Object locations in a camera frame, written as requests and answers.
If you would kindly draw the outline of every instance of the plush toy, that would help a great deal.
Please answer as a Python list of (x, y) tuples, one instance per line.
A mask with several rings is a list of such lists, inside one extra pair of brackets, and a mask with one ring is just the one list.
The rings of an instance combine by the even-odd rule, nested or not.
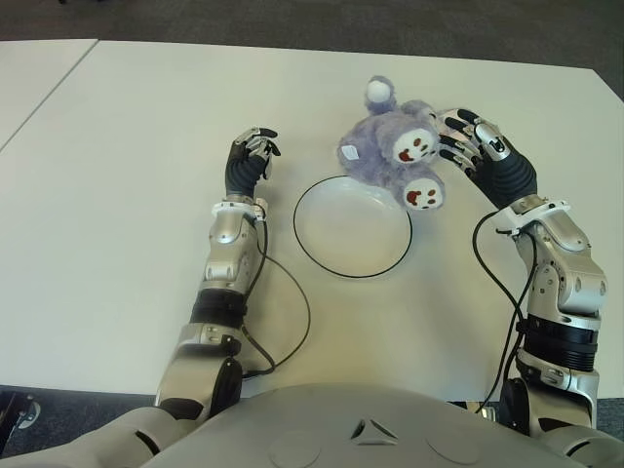
[(399, 106), (392, 82), (383, 76), (370, 79), (366, 107), (370, 116), (356, 124), (337, 149), (346, 173), (386, 188), (410, 213), (441, 207), (445, 187), (429, 168), (439, 151), (432, 108), (421, 100)]

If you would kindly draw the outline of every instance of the gray carpet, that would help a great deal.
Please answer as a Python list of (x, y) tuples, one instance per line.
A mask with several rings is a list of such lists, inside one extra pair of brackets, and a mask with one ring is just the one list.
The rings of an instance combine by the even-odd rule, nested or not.
[[(593, 68), (624, 97), (622, 0), (0, 0), (0, 40), (93, 37), (494, 59)], [(152, 397), (33, 391), (6, 454), (66, 443)], [(599, 401), (624, 440), (624, 400)]]

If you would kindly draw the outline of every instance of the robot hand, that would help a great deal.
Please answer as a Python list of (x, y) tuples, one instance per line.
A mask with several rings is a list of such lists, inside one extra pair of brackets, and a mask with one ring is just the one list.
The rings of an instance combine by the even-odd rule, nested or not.
[(280, 150), (270, 139), (277, 132), (253, 127), (239, 135), (230, 148), (225, 167), (226, 195), (242, 195), (253, 198), (260, 176), (268, 179), (271, 172), (271, 156), (280, 156)]
[(537, 193), (535, 169), (493, 124), (466, 109), (457, 116), (463, 121), (448, 117), (445, 123), (466, 140), (440, 136), (443, 158), (469, 176), (498, 209)]

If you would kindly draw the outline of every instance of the white bowl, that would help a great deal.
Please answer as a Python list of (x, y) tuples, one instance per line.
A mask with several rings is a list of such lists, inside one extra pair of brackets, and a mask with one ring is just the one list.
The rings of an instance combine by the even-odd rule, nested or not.
[(349, 176), (322, 180), (299, 199), (294, 235), (336, 275), (369, 278), (398, 264), (411, 243), (410, 216), (387, 190)]

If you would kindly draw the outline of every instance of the white table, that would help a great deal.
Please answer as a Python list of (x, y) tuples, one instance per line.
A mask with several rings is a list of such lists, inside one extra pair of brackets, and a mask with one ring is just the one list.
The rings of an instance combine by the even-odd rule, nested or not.
[[(314, 317), (296, 358), (245, 394), (348, 380), (483, 398), (511, 309), (472, 256), (472, 228), (492, 206), (463, 174), (438, 165), (448, 202), (421, 218), (407, 257), (382, 278), (337, 279), (293, 235), (298, 196), (340, 174), (334, 147), (366, 115), (363, 88), (376, 73), (400, 99), (494, 120), (533, 162), (540, 193), (570, 201), (611, 284), (600, 396), (624, 396), (624, 107), (593, 71), (117, 42), (98, 43), (0, 154), (0, 354), (12, 356), (2, 383), (155, 391), (195, 299), (230, 141), (260, 124), (280, 132), (284, 153), (256, 191), (270, 204), (270, 252), (300, 280)], [(526, 272), (511, 241), (491, 227), (481, 239), (519, 293)], [(303, 304), (270, 265), (258, 289), (249, 328), (283, 356), (303, 331)]]
[(96, 41), (0, 42), (0, 149)]

